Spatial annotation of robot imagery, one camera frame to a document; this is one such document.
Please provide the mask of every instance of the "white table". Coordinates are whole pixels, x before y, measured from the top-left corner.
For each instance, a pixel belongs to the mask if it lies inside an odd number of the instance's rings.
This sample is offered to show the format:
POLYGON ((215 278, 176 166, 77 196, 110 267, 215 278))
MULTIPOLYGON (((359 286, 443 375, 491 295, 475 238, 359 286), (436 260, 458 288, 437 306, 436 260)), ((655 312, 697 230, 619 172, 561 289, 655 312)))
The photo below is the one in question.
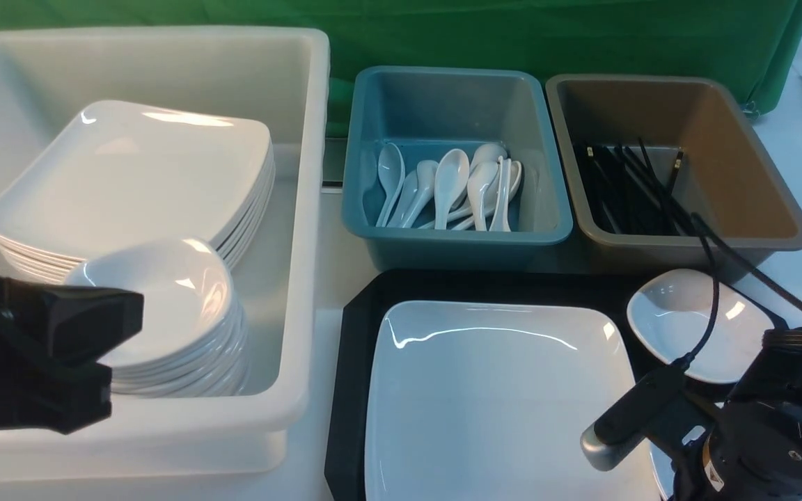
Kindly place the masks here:
MULTIPOLYGON (((761 139, 802 206, 802 83, 792 73, 778 108, 755 124, 761 139)), ((0 500, 24 501, 144 501, 209 500, 331 500, 324 480, 324 453, 330 421, 341 308, 377 275, 363 242, 351 237, 340 221, 341 195, 325 190, 322 197, 320 265, 311 401, 308 412, 289 433, 287 459, 263 475, 178 478, 89 479, 67 482, 0 484, 0 500)), ((802 298, 802 251, 780 253, 762 269, 802 298)), ((737 287, 782 315, 793 326, 802 315, 766 291, 753 279, 737 287)))

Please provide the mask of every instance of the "green backdrop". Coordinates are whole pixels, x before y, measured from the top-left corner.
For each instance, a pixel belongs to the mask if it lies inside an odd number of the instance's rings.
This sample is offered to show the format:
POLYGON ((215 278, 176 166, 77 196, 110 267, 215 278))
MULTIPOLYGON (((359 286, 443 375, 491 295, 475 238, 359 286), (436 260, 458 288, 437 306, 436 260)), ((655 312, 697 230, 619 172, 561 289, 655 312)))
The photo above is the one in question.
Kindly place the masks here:
POLYGON ((500 67, 540 80, 610 72, 710 77, 758 111, 778 101, 802 0, 0 0, 0 29, 261 24, 330 35, 328 134, 377 64, 500 67))

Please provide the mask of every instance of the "black tray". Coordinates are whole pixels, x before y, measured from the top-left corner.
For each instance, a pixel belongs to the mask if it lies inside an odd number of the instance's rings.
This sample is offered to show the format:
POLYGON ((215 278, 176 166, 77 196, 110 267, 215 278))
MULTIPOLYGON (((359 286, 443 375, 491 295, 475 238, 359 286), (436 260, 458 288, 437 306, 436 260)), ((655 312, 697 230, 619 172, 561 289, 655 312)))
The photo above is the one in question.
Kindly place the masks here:
MULTIPOLYGON (((505 304, 572 305, 604 313, 621 332, 637 380, 660 362, 636 339, 627 321, 627 302, 655 276, 575 276, 547 273, 488 273, 392 270, 377 276, 343 310, 343 332, 324 476, 336 501, 365 501, 363 442, 370 369, 379 324, 389 308, 414 299, 505 304)), ((771 314, 776 327, 787 327, 771 314)), ((715 401, 732 385, 690 380, 690 390, 715 401)))

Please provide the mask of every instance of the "stack of square plates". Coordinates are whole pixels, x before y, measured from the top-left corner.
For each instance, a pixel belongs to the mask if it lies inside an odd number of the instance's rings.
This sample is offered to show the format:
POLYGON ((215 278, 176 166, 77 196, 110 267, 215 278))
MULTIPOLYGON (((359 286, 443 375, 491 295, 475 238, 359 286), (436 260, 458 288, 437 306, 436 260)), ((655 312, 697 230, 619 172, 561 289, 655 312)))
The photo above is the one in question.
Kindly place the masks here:
POLYGON ((196 235, 231 269, 273 186, 258 121, 96 102, 0 195, 0 251, 26 277, 60 283, 92 257, 196 235))

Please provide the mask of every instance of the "white square plate on tray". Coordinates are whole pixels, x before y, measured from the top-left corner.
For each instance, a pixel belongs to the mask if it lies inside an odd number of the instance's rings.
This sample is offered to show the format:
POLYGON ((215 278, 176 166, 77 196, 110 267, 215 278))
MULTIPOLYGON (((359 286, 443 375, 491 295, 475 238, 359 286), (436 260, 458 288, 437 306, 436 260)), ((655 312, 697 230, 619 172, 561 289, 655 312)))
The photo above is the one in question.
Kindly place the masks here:
POLYGON ((176 234, 219 247, 270 151, 255 120, 95 102, 0 195, 0 239, 68 260, 176 234))
POLYGON ((634 378, 604 314, 404 302, 373 356, 368 501, 658 498, 647 443, 598 472, 580 436, 634 378))

